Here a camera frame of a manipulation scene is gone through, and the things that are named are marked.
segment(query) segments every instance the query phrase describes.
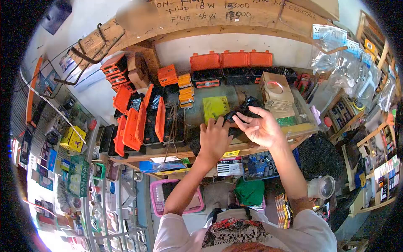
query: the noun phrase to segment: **paper sign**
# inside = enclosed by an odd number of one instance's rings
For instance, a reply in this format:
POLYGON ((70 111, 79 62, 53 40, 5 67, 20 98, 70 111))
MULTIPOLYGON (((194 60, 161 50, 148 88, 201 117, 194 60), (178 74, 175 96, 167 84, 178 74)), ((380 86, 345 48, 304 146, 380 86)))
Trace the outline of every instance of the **paper sign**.
POLYGON ((240 150, 234 150, 234 151, 228 151, 224 153, 224 155, 221 158, 230 158, 237 156, 239 154, 240 150))
MULTIPOLYGON (((159 157, 159 158, 151 158, 151 160, 152 160, 154 163, 163 163, 164 160, 165 160, 165 157, 162 156, 162 157, 159 157)), ((168 156, 168 157, 166 157, 165 162, 175 161, 175 160, 179 160, 179 158, 177 158, 177 157, 175 157, 175 156, 168 156)))

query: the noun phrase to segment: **hanging merchandise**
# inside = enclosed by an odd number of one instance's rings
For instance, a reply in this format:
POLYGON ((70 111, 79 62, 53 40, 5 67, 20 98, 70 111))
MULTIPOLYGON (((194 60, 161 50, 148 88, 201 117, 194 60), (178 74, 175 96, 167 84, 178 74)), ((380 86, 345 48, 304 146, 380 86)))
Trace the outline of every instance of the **hanging merchandise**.
POLYGON ((395 94, 396 94, 396 80, 393 77, 389 76, 385 86, 383 87, 378 97, 378 105, 383 111, 385 112, 389 111, 389 108, 392 104, 395 94))
POLYGON ((347 31, 329 25, 316 24, 312 25, 312 31, 315 46, 312 48, 310 65, 313 68, 313 74, 332 71, 337 65, 340 52, 325 54, 320 48, 329 52, 345 46, 347 43, 347 31))
POLYGON ((345 93, 350 96, 354 91, 357 66, 362 52, 359 50, 359 44, 354 41, 347 40, 346 45, 348 48, 339 52, 335 69, 330 75, 330 83, 334 83, 333 86, 344 88, 345 93))
POLYGON ((379 70, 372 61, 368 62, 367 57, 365 60, 367 66, 369 65, 369 71, 362 84, 357 86, 354 97, 363 106, 370 107, 372 99, 374 98, 375 90, 380 80, 381 70, 379 70))

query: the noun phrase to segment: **white wall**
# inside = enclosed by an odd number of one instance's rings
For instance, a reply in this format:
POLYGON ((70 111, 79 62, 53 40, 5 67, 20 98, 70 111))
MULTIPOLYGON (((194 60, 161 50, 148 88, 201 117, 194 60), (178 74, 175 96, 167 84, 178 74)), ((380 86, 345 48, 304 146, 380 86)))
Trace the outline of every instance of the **white wall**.
POLYGON ((346 26, 355 34, 357 32, 360 10, 371 15, 370 10, 361 0, 339 0, 340 21, 335 21, 334 23, 346 26))
POLYGON ((273 65, 307 68, 312 46, 282 37, 228 33, 185 37, 157 44, 155 48, 163 66, 174 63, 178 72, 189 72, 189 58, 193 53, 206 54, 211 50, 219 53, 269 50, 273 54, 273 65))
MULTIPOLYGON (((125 2, 128 0, 115 0, 113 4, 107 0, 76 0, 72 3, 73 12, 55 35, 52 36, 42 26, 39 26, 32 37, 23 61, 26 80, 32 78, 37 59, 41 54, 46 55, 48 59, 53 59, 77 42, 79 38, 91 33, 96 29, 98 23, 108 21, 125 2)), ((360 9, 368 12, 360 0, 339 0, 339 9, 340 23, 352 32, 357 29, 360 9)), ((274 65, 309 68, 308 62, 311 53, 309 44, 267 35, 213 34, 187 37, 156 45, 161 64, 165 66, 174 63, 178 72, 190 70, 189 57, 194 52, 204 54, 210 50, 223 52, 224 50, 239 51, 240 49, 245 51, 270 50, 273 53, 274 65)), ((60 76, 62 76, 62 69, 58 62, 63 54, 52 62, 60 76)), ((77 92, 71 86, 69 89, 93 115, 101 116, 108 123, 114 122, 115 109, 112 107, 112 97, 115 92, 110 88, 107 80, 103 79, 82 92, 77 92)))

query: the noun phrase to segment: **hand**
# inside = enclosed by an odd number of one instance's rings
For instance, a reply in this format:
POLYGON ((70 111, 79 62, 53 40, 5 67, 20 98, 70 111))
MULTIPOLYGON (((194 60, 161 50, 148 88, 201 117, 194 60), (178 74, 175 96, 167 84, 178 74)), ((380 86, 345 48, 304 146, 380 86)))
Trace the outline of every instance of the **hand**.
POLYGON ((268 149, 277 146, 281 148, 285 144, 288 146, 287 139, 272 113, 252 106, 249 106, 249 110, 262 118, 250 118, 239 112, 232 118, 252 142, 268 149))
POLYGON ((213 118, 208 119, 208 127, 200 125, 200 152, 204 162, 207 162, 210 169, 220 160, 228 149, 233 135, 228 136, 229 122, 219 117, 217 122, 213 118))

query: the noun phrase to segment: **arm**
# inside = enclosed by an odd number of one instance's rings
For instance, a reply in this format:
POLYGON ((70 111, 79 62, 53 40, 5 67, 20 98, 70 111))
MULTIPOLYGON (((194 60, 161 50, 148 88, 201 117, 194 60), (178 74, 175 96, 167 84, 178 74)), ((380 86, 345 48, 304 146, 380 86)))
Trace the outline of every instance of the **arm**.
POLYGON ((165 202, 164 214, 182 216, 204 176, 224 155, 233 136, 228 136, 229 123, 224 118, 208 120, 208 127, 200 125, 200 152, 189 173, 175 186, 165 202))
POLYGON ((272 113, 262 108, 249 106, 249 110, 262 118, 250 118, 237 113, 233 117, 235 123, 251 141, 269 149, 276 163, 281 183, 293 205, 294 214, 304 209, 312 209, 308 200, 305 178, 276 119, 272 113))

